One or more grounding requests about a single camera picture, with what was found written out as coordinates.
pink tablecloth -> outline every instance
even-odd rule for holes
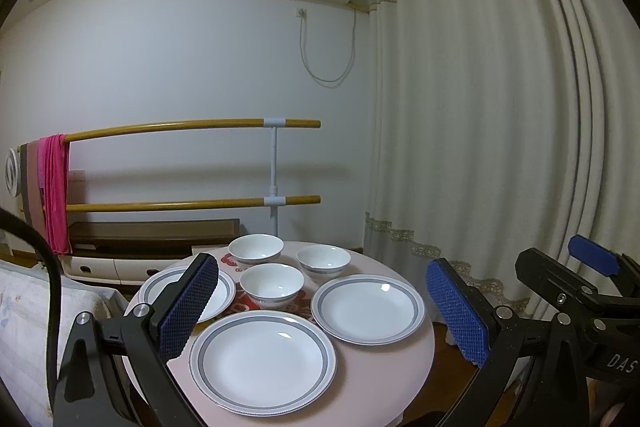
[[[308,243],[286,242],[280,263],[297,266],[296,252]],[[219,261],[220,269],[238,283],[242,270],[227,254],[226,248],[209,251]],[[176,264],[188,264],[184,259]],[[406,282],[401,276],[383,264],[359,253],[351,252],[351,264],[344,275],[372,273],[386,275]],[[309,317],[309,299],[318,285],[305,276],[305,285],[296,301],[287,311]],[[129,309],[137,304],[137,295]],[[240,292],[231,305],[230,312],[253,309],[252,303]],[[191,344],[210,322],[198,325],[180,357],[170,360],[168,367],[184,394],[203,420],[212,427],[256,427],[258,425],[283,425],[288,427],[385,427],[393,424],[411,403],[422,387],[433,362],[434,337],[429,318],[408,339],[388,346],[355,346],[329,335],[335,346],[338,368],[328,390],[308,407],[291,414],[270,418],[253,418],[229,412],[218,407],[200,392],[189,371]]]

white bowl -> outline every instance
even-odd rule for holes
[[[304,272],[312,279],[337,277],[351,262],[349,252],[330,245],[309,245],[301,248],[296,258]]]
[[[260,308],[274,310],[289,304],[305,277],[297,268],[280,263],[252,266],[240,276],[240,286]]]
[[[254,265],[275,261],[284,248],[279,237],[267,233],[252,233],[234,239],[229,244],[229,253],[239,264]]]

blue mesh pad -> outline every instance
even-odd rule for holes
[[[217,284],[218,262],[209,256],[159,325],[158,354],[163,362],[180,356]]]
[[[614,254],[581,235],[574,235],[569,240],[569,254],[605,277],[618,275],[620,272],[620,265]]]
[[[489,356],[484,324],[437,261],[427,266],[426,283],[465,360],[481,366]]]

white wall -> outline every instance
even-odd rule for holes
[[[281,195],[322,203],[280,210],[285,240],[362,244],[372,83],[368,17],[338,89],[300,61],[297,7],[308,11],[315,74],[336,77],[350,56],[352,12],[297,0],[52,0],[0,41],[0,151],[41,136],[198,118],[317,118],[319,130],[279,131]],[[124,136],[71,145],[74,184],[90,203],[268,195],[266,129]],[[4,184],[0,199],[15,209]],[[70,193],[70,202],[78,196]],[[94,220],[240,217],[269,232],[266,208],[94,214]]]

power cord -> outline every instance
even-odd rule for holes
[[[47,325],[46,373],[49,404],[53,411],[58,383],[58,337],[60,335],[60,302],[62,300],[62,280],[56,256],[47,241],[36,230],[14,214],[0,208],[0,230],[11,233],[26,241],[36,251],[39,261],[44,263],[49,274],[49,324]]]
[[[356,59],[356,10],[353,10],[353,29],[351,30],[351,57],[349,58],[349,62],[347,63],[347,68],[335,80],[325,80],[324,78],[315,76],[306,63],[306,14],[300,17],[299,44],[302,64],[305,67],[306,72],[311,76],[314,82],[319,86],[327,87],[328,89],[335,89],[336,87],[340,87],[340,84],[343,83],[344,79],[347,78],[348,74],[351,72],[351,68],[353,68],[353,63]]]

